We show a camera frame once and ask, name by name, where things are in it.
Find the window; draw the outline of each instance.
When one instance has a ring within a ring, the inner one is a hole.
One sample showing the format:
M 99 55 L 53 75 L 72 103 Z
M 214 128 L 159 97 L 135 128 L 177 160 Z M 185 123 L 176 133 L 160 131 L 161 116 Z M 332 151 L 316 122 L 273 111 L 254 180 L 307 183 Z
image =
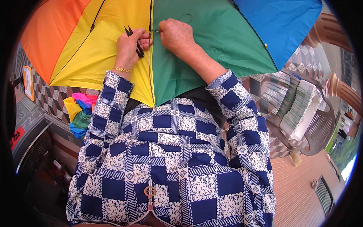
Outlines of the window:
M 338 172 L 338 171 L 337 171 L 337 169 L 334 167 L 334 165 L 333 165 L 333 163 L 332 163 L 331 161 L 329 161 L 329 164 L 333 167 L 333 169 L 334 169 L 334 171 L 335 171 L 335 174 L 336 174 L 336 176 L 338 177 L 339 182 L 340 182 L 340 178 L 341 178 L 341 176 L 340 176 L 339 172 Z
M 323 176 L 320 177 L 318 181 L 318 187 L 315 192 L 319 198 L 320 204 L 323 207 L 324 214 L 326 216 L 334 206 L 334 199 Z

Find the wall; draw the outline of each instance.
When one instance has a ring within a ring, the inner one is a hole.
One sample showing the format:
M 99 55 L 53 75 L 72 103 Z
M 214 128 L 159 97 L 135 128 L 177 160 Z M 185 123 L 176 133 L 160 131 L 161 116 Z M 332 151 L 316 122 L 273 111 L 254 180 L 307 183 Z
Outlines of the wall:
M 335 201 L 344 189 L 345 182 L 342 177 L 339 182 L 325 150 L 314 156 L 301 154 L 300 157 L 302 162 L 298 167 L 289 156 L 271 159 L 277 203 L 273 220 L 276 227 L 314 227 L 323 222 L 323 208 L 311 187 L 314 178 L 318 180 L 323 175 Z
M 62 138 L 60 135 L 52 134 L 53 154 L 62 162 L 66 163 L 70 174 L 74 173 L 77 165 L 78 152 L 80 147 Z

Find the gold bracelet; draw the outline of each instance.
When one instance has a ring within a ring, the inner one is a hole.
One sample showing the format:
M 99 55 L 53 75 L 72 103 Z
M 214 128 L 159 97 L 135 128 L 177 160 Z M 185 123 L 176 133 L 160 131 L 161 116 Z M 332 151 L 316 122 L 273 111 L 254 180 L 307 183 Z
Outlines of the gold bracelet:
M 116 65 L 114 65 L 112 68 L 116 69 L 116 70 L 118 70 L 120 72 L 132 73 L 132 69 L 123 69 L 123 68 L 117 67 Z

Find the pillar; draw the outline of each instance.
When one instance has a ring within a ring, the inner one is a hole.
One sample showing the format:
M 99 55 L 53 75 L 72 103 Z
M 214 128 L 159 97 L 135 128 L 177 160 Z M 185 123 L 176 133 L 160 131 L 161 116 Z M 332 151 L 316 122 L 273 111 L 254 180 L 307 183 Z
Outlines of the pillar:
M 338 96 L 355 111 L 362 116 L 362 98 L 361 96 L 337 77 L 335 73 L 331 73 L 328 81 L 328 92 L 330 96 Z
M 323 42 L 339 46 L 352 53 L 348 38 L 333 14 L 320 13 L 320 16 L 302 43 L 303 45 L 307 44 L 315 48 L 319 43 Z

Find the blue and white checkered shirt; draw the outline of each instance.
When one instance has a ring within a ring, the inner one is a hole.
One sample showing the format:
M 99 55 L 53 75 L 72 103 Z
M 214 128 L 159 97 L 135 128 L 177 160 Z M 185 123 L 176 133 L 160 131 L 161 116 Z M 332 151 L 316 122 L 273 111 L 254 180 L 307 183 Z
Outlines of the blue and white checkered shirt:
M 71 224 L 125 226 L 153 212 L 167 226 L 271 226 L 266 121 L 232 71 L 207 87 L 229 123 L 230 160 L 221 129 L 192 100 L 140 104 L 123 116 L 132 88 L 106 72 L 70 183 Z

